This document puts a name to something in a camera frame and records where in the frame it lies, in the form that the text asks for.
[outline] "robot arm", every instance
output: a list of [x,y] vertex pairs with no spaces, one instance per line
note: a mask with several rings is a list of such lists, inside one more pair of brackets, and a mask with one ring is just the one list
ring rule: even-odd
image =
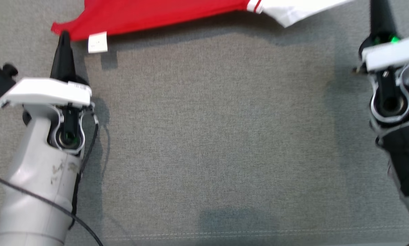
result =
[[75,215],[76,187],[87,161],[82,128],[86,113],[94,116],[95,131],[98,129],[90,101],[92,91],[75,74],[66,32],[60,37],[50,78],[15,82],[12,77],[16,75],[17,70],[9,64],[0,68],[0,108],[23,105],[27,125],[10,164],[8,182],[50,203],[5,187],[0,246],[62,246],[73,223],[63,212]]
[[409,38],[400,39],[387,0],[370,0],[371,35],[359,49],[373,86],[370,126],[390,157],[396,185],[409,210]]

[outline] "gray fabric surface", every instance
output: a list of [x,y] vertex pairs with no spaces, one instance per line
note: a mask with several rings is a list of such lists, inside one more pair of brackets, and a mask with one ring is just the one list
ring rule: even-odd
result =
[[[409,0],[393,1],[409,36]],[[83,0],[0,0],[0,64],[47,77],[53,21]],[[232,13],[74,44],[101,122],[78,215],[108,246],[337,245],[409,240],[409,216],[351,75],[368,2],[283,29]],[[0,175],[24,132],[0,110]],[[3,189],[0,186],[0,206]],[[67,245],[94,245],[76,226]]]

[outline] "red stripe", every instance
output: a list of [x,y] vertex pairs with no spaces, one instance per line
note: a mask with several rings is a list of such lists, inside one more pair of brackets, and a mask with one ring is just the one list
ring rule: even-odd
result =
[[259,7],[259,3],[260,3],[260,2],[261,2],[261,0],[259,0],[259,1],[256,3],[255,9],[253,10],[254,13],[256,13],[256,9]]

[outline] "white sticker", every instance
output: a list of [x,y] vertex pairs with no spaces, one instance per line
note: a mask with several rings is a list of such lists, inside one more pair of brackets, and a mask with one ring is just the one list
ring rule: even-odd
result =
[[101,53],[108,51],[108,33],[100,32],[97,34],[89,35],[88,39],[88,52],[89,53]]
[[80,89],[80,90],[84,90],[89,92],[89,94],[92,96],[92,89],[91,87],[85,85],[85,84],[80,84],[80,83],[75,83],[75,82],[68,82],[68,86]]

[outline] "clothing tag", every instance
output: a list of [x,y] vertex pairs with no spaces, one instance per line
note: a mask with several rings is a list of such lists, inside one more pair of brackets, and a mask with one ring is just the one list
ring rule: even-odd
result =
[[108,33],[100,32],[97,34],[89,35],[88,39],[88,52],[89,53],[101,53],[108,51]]
[[74,87],[74,88],[77,88],[77,89],[80,89],[80,90],[87,91],[87,92],[89,92],[89,94],[92,96],[92,89],[91,89],[91,87],[89,87],[89,86],[87,86],[87,85],[85,85],[85,84],[80,84],[80,83],[75,83],[75,82],[69,81],[69,82],[68,82],[68,86],[71,86],[71,87]]

